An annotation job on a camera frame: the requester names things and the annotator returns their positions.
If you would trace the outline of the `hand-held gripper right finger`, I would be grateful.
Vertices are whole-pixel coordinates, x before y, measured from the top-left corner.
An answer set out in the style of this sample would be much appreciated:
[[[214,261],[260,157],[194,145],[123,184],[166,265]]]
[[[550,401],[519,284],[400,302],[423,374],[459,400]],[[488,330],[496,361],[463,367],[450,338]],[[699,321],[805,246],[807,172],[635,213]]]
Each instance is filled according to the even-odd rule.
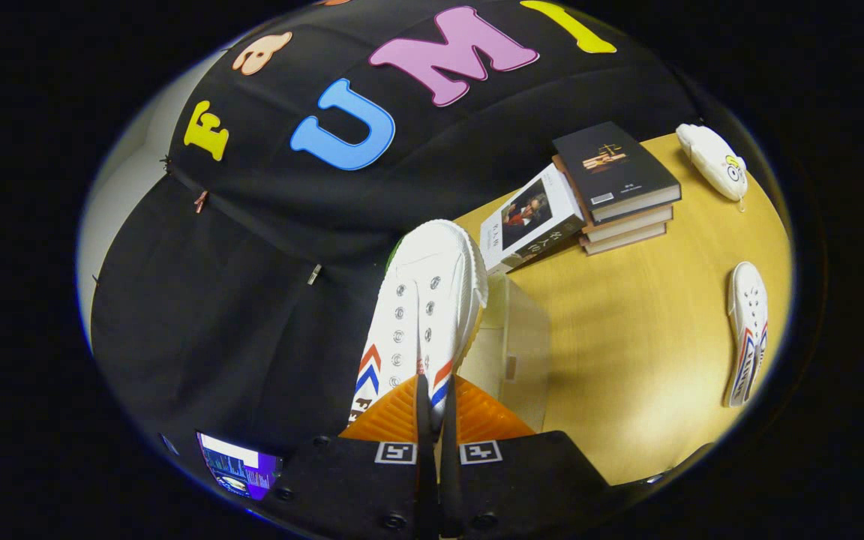
[[[513,415],[453,376],[442,432],[446,536],[576,539],[613,515],[613,489],[561,430],[507,437]]]

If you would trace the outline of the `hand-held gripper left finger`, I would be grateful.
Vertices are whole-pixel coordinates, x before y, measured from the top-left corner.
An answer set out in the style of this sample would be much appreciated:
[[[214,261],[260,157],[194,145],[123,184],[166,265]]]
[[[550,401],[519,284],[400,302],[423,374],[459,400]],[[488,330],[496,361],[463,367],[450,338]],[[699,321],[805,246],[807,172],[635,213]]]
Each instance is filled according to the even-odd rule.
[[[412,389],[415,442],[316,436],[286,459],[264,517],[311,539],[437,539],[428,382],[420,373],[400,388]]]

